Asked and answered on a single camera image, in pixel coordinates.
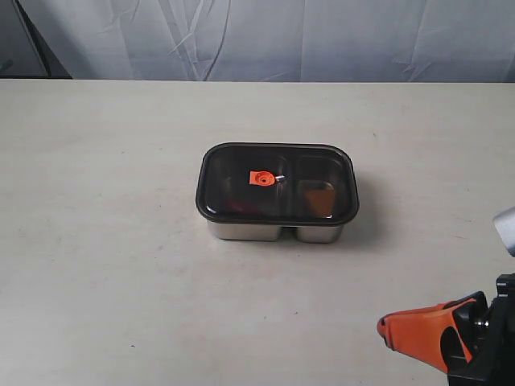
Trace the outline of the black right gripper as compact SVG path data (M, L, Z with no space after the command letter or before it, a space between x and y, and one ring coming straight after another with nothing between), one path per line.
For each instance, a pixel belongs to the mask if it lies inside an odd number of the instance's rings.
M450 385L514 384L514 275L483 292L435 306L387 314L377 323L385 345L447 373Z

